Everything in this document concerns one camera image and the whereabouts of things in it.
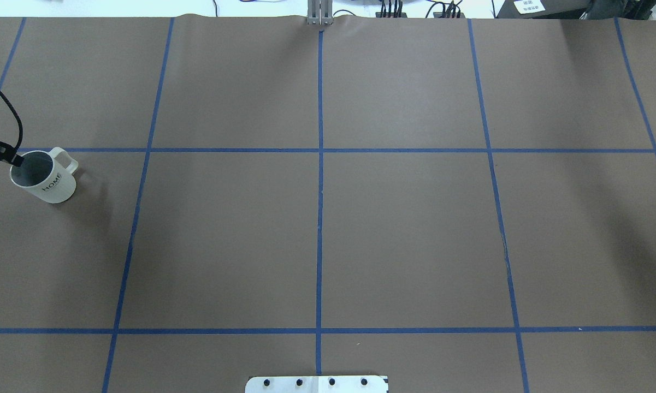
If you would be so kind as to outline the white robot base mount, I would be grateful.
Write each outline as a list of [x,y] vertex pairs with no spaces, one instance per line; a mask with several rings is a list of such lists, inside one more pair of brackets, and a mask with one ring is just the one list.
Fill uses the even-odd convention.
[[389,392],[387,376],[258,376],[245,392]]

